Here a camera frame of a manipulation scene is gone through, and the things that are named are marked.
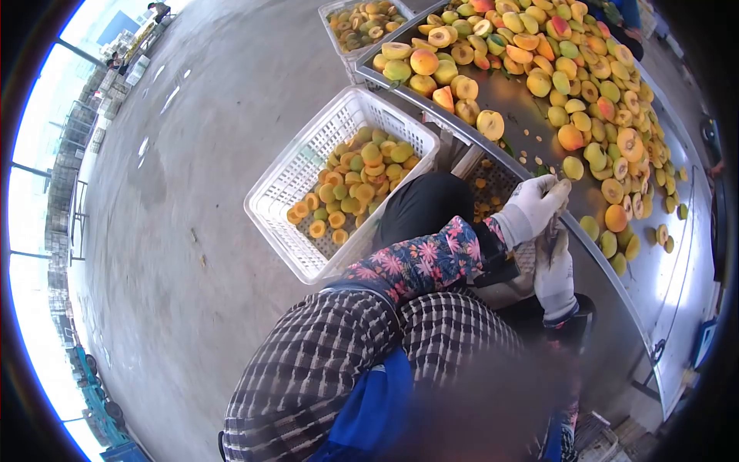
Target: plastic basket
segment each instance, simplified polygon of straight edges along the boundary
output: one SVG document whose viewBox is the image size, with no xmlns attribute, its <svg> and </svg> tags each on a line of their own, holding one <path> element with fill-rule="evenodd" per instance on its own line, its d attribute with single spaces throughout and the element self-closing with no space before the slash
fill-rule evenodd
<svg viewBox="0 0 739 462">
<path fill-rule="evenodd" d="M 349 82 L 351 82 L 352 85 L 362 84 L 364 82 L 364 77 L 362 77 L 356 72 L 355 65 L 356 65 L 356 61 L 373 44 L 369 44 L 366 47 L 362 47 L 357 50 L 352 50 L 348 53 L 341 51 L 341 48 L 339 47 L 338 42 L 336 41 L 336 36 L 333 34 L 331 27 L 328 25 L 326 16 L 328 16 L 331 13 L 334 13 L 335 11 L 345 10 L 348 7 L 353 7 L 357 3 L 359 3 L 357 0 L 338 0 L 338 1 L 332 1 L 331 3 L 327 3 L 324 6 L 319 7 L 319 15 L 321 15 L 321 22 L 323 22 L 323 25 L 326 28 L 326 32 L 328 33 L 328 36 L 331 38 L 333 49 L 336 50 L 336 54 L 339 56 L 339 58 L 341 58 L 341 62 L 344 63 L 344 68 L 347 71 Z M 390 0 L 390 3 L 394 4 L 395 7 L 398 8 L 398 14 L 403 16 L 406 19 L 406 21 L 410 21 L 411 18 L 415 16 L 415 13 L 413 13 L 413 10 L 408 8 L 402 1 Z"/>
<path fill-rule="evenodd" d="M 334 146 L 349 140 L 362 126 L 383 129 L 407 141 L 420 157 L 418 164 L 388 197 L 403 184 L 431 169 L 439 150 L 439 138 L 365 88 L 349 86 L 303 127 L 244 199 L 246 214 L 304 284 L 315 284 L 335 276 L 347 265 L 369 254 L 372 236 L 385 212 L 387 200 L 341 247 L 331 242 L 328 232 L 319 239 L 308 238 L 300 225 L 296 227 L 287 221 L 287 210 L 313 190 L 318 173 L 325 168 Z M 307 227 L 309 221 L 303 220 L 302 225 Z"/>
</svg>

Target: tire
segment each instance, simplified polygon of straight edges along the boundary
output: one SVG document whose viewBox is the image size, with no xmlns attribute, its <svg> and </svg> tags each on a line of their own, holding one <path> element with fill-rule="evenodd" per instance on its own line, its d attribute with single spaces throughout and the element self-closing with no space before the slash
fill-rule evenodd
<svg viewBox="0 0 739 462">
<path fill-rule="evenodd" d="M 95 360 L 93 355 L 85 355 L 85 362 L 90 369 L 98 369 L 98 362 Z"/>
<path fill-rule="evenodd" d="M 118 419 L 123 419 L 123 410 L 115 401 L 108 401 L 105 403 L 105 412 L 107 412 L 108 415 L 116 421 L 118 421 Z"/>
</svg>

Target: concrete floor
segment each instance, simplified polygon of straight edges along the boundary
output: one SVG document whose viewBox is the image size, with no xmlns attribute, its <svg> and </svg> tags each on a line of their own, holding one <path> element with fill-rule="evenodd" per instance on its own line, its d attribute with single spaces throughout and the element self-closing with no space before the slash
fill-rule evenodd
<svg viewBox="0 0 739 462">
<path fill-rule="evenodd" d="M 244 366 L 278 317 L 317 289 L 276 257 L 242 201 L 347 85 L 316 12 L 325 2 L 194 0 L 155 45 L 95 161 L 87 260 L 74 268 L 81 316 L 109 394 L 156 461 L 219 459 Z M 624 389 L 638 334 L 611 306 L 615 293 L 592 283 L 584 250 L 572 253 L 576 289 L 602 300 L 586 370 L 599 385 L 585 398 L 608 403 Z"/>
</svg>

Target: hand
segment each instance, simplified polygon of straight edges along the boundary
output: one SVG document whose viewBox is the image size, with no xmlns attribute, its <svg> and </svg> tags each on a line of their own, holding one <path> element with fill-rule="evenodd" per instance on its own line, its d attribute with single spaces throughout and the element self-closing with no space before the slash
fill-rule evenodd
<svg viewBox="0 0 739 462">
<path fill-rule="evenodd" d="M 541 234 L 549 219 L 566 204 L 571 189 L 569 180 L 557 182 L 554 175 L 519 183 L 503 210 L 493 215 L 508 251 Z"/>
<path fill-rule="evenodd" d="M 545 327 L 556 327 L 578 310 L 568 245 L 567 230 L 559 220 L 537 237 L 534 293 L 544 308 Z"/>
</svg>

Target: floral sleeve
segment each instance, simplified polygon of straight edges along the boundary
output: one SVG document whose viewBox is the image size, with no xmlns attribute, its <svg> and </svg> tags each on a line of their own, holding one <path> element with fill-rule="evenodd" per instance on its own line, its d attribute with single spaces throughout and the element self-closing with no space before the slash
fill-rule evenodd
<svg viewBox="0 0 739 462">
<path fill-rule="evenodd" d="M 503 241 L 495 219 L 489 217 L 485 223 Z M 393 244 L 351 265 L 329 288 L 370 289 L 396 305 L 401 299 L 444 289 L 481 268 L 477 235 L 456 216 L 436 234 Z"/>
</svg>

